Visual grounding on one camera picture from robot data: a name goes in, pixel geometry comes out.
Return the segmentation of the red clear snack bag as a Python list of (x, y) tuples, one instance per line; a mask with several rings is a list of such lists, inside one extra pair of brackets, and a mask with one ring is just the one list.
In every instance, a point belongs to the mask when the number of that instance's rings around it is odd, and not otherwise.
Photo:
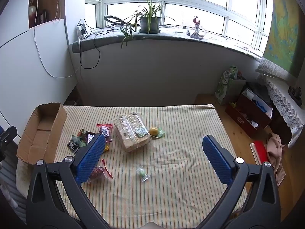
[(105, 159), (102, 159), (101, 165), (94, 167), (94, 169), (92, 170), (92, 173), (91, 173), (90, 177), (88, 178), (87, 183), (90, 184), (91, 182), (93, 182), (95, 180), (105, 179), (105, 178), (112, 180), (114, 177), (107, 169), (107, 167), (105, 165)]

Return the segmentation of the black patterned candy packet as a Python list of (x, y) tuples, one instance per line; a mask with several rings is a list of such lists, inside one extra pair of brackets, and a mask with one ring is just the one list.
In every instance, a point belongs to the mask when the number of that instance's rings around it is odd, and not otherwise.
[(74, 154), (76, 154), (80, 148), (79, 144), (79, 137), (72, 135), (71, 140), (68, 142), (67, 146)]

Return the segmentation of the red blue cartoon packet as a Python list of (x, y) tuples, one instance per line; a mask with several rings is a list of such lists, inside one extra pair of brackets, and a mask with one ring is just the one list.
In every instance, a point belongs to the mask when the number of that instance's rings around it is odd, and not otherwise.
[(87, 145), (87, 134), (84, 129), (81, 129), (76, 136), (76, 144), (79, 147), (84, 147)]

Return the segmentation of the snickers bar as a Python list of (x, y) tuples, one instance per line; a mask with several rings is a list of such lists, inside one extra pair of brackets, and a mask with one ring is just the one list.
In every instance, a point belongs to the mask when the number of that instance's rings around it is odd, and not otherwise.
[(86, 133), (85, 133), (86, 143), (89, 144), (95, 135), (96, 135), (95, 133), (86, 131)]

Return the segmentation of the red clear dried fruit bag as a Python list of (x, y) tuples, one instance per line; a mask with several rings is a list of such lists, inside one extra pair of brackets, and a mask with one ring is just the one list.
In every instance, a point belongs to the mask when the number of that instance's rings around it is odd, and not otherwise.
[(113, 130), (113, 125), (111, 123), (108, 124), (96, 124), (96, 126), (99, 129), (99, 133), (103, 134), (105, 136), (106, 142), (112, 142), (112, 130)]

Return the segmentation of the small green candy wrapper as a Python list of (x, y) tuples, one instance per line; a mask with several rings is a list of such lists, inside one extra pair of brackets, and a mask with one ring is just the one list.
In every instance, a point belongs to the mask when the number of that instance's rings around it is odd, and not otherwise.
[(145, 169), (144, 169), (142, 166), (140, 166), (140, 167), (136, 170), (136, 172), (137, 172), (137, 174), (138, 174), (138, 176), (139, 176), (139, 178), (140, 178), (140, 180), (141, 180), (142, 182), (145, 182), (145, 181), (148, 180), (149, 177), (150, 177), (150, 175), (149, 175), (148, 173), (146, 173)]

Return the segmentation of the bread loaf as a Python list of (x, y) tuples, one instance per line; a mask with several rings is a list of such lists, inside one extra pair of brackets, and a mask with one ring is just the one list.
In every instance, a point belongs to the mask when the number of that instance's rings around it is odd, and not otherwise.
[(151, 136), (139, 113), (133, 112), (114, 120), (117, 136), (125, 152), (147, 145)]

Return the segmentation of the yellow ball candy wrapper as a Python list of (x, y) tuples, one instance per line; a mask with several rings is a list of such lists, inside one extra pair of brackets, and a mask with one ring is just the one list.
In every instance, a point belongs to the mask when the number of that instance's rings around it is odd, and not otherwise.
[(161, 128), (158, 128), (158, 127), (151, 127), (149, 129), (149, 134), (153, 137), (153, 138), (161, 138), (163, 137), (163, 135), (165, 134), (165, 132), (161, 129)]

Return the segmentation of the yellow candy packet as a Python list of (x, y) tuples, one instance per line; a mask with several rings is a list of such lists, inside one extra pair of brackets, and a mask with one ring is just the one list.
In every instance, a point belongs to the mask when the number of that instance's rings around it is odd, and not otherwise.
[(105, 145), (104, 152), (108, 151), (110, 148), (108, 145)]

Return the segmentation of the white cabinet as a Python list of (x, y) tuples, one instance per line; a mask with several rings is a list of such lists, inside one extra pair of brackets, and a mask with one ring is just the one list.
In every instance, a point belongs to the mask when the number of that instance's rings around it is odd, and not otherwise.
[(1, 13), (1, 126), (22, 135), (36, 106), (64, 103), (76, 86), (65, 21), (28, 25), (29, 0), (9, 0)]

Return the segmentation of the striped tablecloth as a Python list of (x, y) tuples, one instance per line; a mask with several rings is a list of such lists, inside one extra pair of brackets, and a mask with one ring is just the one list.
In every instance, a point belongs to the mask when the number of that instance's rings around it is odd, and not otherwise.
[[(140, 228), (154, 222), (164, 228), (194, 228), (213, 209), (226, 189), (202, 149), (212, 135), (229, 152), (233, 146), (212, 104), (142, 108), (65, 106), (67, 119), (55, 161), (71, 154), (67, 144), (81, 129), (96, 132), (98, 123), (137, 112), (146, 127), (165, 134), (147, 145), (125, 152), (114, 133), (110, 149), (102, 155), (114, 177), (84, 183), (83, 190), (96, 210), (115, 228)], [(142, 182), (142, 166), (149, 179)]]

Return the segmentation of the green paper bag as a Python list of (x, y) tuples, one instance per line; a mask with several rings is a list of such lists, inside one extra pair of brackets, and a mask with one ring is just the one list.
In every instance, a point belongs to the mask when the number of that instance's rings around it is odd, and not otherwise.
[(222, 73), (217, 85), (214, 93), (216, 100), (220, 105), (227, 104), (240, 94), (245, 84), (246, 79), (238, 71), (238, 68), (236, 66), (229, 67), (228, 70)]

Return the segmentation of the white lace cloth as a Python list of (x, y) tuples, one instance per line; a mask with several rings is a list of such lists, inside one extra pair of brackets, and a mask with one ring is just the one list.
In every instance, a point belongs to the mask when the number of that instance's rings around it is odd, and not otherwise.
[(292, 137), (288, 147), (293, 147), (304, 129), (304, 106), (299, 106), (289, 95), (288, 89), (296, 82), (296, 78), (272, 61), (261, 58), (256, 69), (262, 76), (263, 84), (267, 87), (269, 97), (290, 128)]

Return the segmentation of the white power strip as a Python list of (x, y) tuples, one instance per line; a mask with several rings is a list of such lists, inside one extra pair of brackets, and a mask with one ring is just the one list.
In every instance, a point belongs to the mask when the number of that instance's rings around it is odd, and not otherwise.
[(76, 26), (76, 32), (78, 35), (78, 39), (82, 39), (87, 35), (87, 28), (84, 23), (78, 23)]

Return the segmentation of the wall map poster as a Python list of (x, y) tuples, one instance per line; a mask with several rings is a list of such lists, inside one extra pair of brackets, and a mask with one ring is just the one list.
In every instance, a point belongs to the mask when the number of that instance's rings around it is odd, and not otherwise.
[(297, 78), (304, 52), (304, 13), (296, 0), (273, 0), (271, 28), (263, 58)]

